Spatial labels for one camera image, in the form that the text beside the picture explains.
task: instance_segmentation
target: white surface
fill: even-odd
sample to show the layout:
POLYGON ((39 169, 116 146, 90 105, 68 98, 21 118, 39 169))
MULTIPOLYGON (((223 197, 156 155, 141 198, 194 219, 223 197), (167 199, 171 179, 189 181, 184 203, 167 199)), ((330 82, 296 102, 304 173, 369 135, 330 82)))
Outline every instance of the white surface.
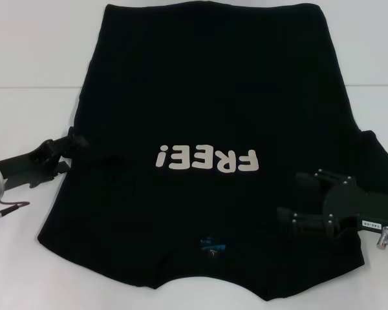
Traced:
MULTIPOLYGON (((80 87, 107 3, 177 0, 0 0, 0 87, 80 87)), ((281 6, 296 0, 226 0, 281 6)), ((327 17, 347 84, 388 84, 388 0, 316 0, 327 17)))
MULTIPOLYGON (((230 2, 274 6, 298 1, 230 2)), ((322 3, 328 18, 345 82, 388 84, 388 1, 314 2, 322 3)), ((0 89, 0 160, 66 134, 80 89, 35 87, 82 84, 104 6, 97 0, 0 0, 0 87, 33 87, 0 89)), ((388 87, 347 89, 358 126, 375 131, 388 152, 388 87)), ((5 200, 31 205, 0 219, 0 310, 388 310, 388 249, 375 248, 378 234, 372 232, 360 234, 364 267, 285 300, 264 302, 242 287, 209 278, 181 279, 156 291, 115 282, 63 260, 36 240, 60 182, 5 194, 5 200)))

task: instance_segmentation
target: black fabric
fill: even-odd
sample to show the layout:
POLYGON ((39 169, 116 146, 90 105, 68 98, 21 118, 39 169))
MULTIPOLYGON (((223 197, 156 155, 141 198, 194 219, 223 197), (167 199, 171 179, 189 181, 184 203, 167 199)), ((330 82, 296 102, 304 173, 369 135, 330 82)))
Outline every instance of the black fabric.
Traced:
POLYGON ((39 241, 131 285, 209 276, 265 300, 297 294, 364 262, 356 232, 278 237, 276 207, 321 212, 295 200, 296 172, 388 193, 388 154, 353 120, 316 5, 107 6, 74 131, 90 152, 73 158, 39 241), (213 167, 170 169, 174 145, 191 165, 211 145, 213 167), (215 152, 230 150, 224 173, 215 152), (259 169, 241 171, 249 150, 259 169))

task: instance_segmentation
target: black garment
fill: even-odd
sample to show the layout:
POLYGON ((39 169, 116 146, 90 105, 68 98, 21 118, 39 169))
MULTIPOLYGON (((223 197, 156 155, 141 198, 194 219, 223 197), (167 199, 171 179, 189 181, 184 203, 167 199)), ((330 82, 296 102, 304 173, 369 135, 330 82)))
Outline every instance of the black garment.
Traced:
POLYGON ((294 295, 363 265, 356 232, 277 237, 276 207, 321 213, 295 201, 295 173, 388 193, 388 154, 353 120, 315 5, 107 6, 74 131, 90 152, 74 157, 39 241, 131 285, 209 276, 294 295), (175 145, 188 169, 169 167, 187 163, 175 145), (212 168, 192 167, 197 145, 213 147, 212 168), (235 165, 218 166, 230 150, 235 165), (258 170, 240 157, 250 150, 258 170))

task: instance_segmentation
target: white table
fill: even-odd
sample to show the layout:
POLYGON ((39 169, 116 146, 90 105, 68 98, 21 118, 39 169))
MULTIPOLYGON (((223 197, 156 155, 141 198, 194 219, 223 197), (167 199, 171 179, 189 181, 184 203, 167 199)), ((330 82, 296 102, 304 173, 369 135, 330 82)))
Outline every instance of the white table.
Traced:
MULTIPOLYGON (((328 19, 358 126, 375 131, 388 152, 388 0, 310 2, 319 4, 328 19)), ((102 0, 0 0, 0 160, 67 133, 106 4, 102 0)), ((31 205, 0 220, 0 310, 388 309, 388 249, 375 248, 378 234, 372 232, 360 233, 364 267, 285 300, 264 302, 242 287, 209 278, 181 279, 156 291, 115 282, 65 261, 36 240, 61 180, 5 194, 6 201, 27 200, 31 205)))

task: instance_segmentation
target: white label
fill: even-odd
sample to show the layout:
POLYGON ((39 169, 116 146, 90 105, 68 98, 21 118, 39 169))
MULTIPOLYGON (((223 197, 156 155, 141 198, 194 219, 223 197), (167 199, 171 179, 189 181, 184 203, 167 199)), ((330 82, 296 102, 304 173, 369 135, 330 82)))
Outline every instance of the white label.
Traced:
POLYGON ((362 226, 365 226, 368 228, 382 229, 381 224, 367 222, 367 221, 362 221, 362 226))

